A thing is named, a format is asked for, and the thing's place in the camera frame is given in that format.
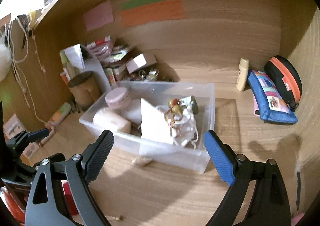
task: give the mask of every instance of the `pink sticky note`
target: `pink sticky note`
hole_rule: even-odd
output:
[[[97,29],[114,21],[110,1],[100,4],[84,14],[87,31]]]

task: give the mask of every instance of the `blue gripper pad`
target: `blue gripper pad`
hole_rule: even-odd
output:
[[[224,145],[216,133],[213,130],[210,130],[204,135],[204,146],[207,149],[221,180],[227,182],[229,186],[232,186],[235,181],[235,164],[232,163],[232,153],[228,153],[228,150],[225,147],[227,145]]]

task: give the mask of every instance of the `metal screw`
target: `metal screw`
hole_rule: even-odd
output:
[[[49,159],[47,159],[47,158],[42,160],[42,162],[41,162],[42,165],[46,165],[47,163],[49,163]]]
[[[243,154],[238,154],[238,155],[237,155],[237,159],[240,160],[240,161],[245,161],[245,155],[243,155]]]
[[[270,158],[270,159],[268,160],[268,162],[269,162],[270,165],[276,165],[276,164],[277,164],[277,162],[276,162],[274,159],[272,159],[272,158]]]
[[[75,154],[75,155],[73,155],[72,160],[73,161],[78,161],[80,158],[81,158],[80,154]]]

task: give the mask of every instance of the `translucent plastic container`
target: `translucent plastic container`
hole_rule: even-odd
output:
[[[118,86],[126,87],[132,99],[145,98],[152,105],[165,105],[173,98],[194,96],[199,114],[195,115],[199,140],[196,149],[183,148],[166,143],[158,143],[135,135],[114,133],[114,147],[132,154],[139,155],[140,145],[150,150],[152,159],[169,165],[176,165],[186,169],[203,173],[210,160],[204,147],[204,133],[214,129],[214,84],[172,83],[172,82],[118,82]],[[98,138],[103,128],[92,123],[95,113],[106,107],[105,96],[102,95],[80,118],[91,133]]]

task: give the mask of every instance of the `beige bottle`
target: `beige bottle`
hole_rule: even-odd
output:
[[[249,71],[249,59],[241,58],[240,65],[239,65],[237,86],[236,86],[239,91],[244,90],[245,83],[247,82],[248,71]]]

